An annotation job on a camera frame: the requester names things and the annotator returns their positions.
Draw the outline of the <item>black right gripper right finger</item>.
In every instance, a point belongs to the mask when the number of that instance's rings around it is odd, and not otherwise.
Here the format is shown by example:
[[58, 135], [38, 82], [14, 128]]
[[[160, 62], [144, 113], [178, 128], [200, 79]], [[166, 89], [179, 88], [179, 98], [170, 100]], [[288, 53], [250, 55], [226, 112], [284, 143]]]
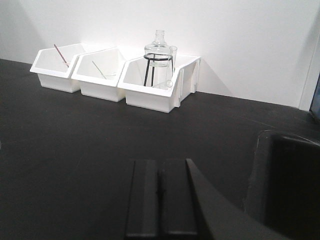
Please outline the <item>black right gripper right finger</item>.
[[186, 161], [166, 159], [161, 170], [163, 190], [160, 231], [163, 236], [196, 236], [197, 224]]

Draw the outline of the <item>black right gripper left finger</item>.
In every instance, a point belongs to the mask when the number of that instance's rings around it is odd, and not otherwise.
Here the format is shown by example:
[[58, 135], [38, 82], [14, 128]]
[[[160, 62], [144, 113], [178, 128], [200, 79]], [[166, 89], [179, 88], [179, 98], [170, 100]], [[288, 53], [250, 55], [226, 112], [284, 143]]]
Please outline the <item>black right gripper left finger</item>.
[[159, 236], [158, 168], [153, 160], [135, 160], [125, 236]]

